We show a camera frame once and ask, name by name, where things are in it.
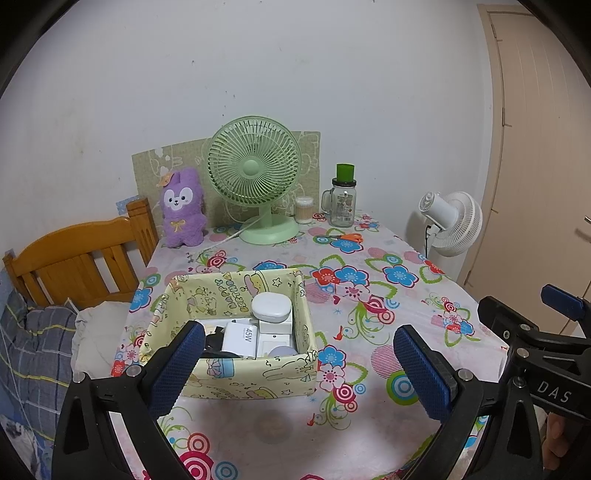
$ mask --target human hand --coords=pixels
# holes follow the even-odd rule
[[[564,437],[564,417],[550,413],[546,422],[546,440],[542,445],[542,459],[544,468],[556,470],[560,459],[569,450],[569,443]]]

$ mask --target plush toy ear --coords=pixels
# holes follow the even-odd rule
[[[173,172],[173,175],[170,177],[170,181],[168,182],[169,185],[179,183],[181,181],[181,175],[178,171]]]
[[[183,185],[192,185],[199,183],[199,174],[195,168],[187,167],[180,171],[181,179]]]

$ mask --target blue gripper pad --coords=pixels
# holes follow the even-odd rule
[[[585,318],[585,303],[564,290],[546,285],[540,294],[542,302],[568,319],[578,322]]]
[[[429,418],[447,421],[457,394],[452,366],[439,352],[431,350],[410,325],[396,330],[394,354]]]
[[[153,419],[170,413],[205,348],[205,330],[198,322],[187,322],[177,337],[164,347],[175,350],[152,383],[148,411]]]

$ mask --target pink tablecloth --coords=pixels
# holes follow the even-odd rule
[[[234,238],[200,254],[235,231],[217,228],[199,247],[158,245],[131,304],[112,374],[137,363],[151,310],[175,275],[286,267],[306,278],[319,374],[310,397],[180,397],[159,424],[195,478],[395,478],[438,428],[394,356],[394,332],[406,323],[455,368],[498,379],[504,344],[478,322],[476,302],[377,220],[360,214],[353,228],[335,229],[317,215],[282,244]],[[253,396],[265,398],[265,392]],[[149,478],[115,423],[134,475]]]

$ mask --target blue plaid blanket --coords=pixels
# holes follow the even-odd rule
[[[15,411],[24,413],[23,425],[53,441],[72,378],[76,314],[61,306],[27,311],[25,300],[13,291],[0,317],[0,384]]]

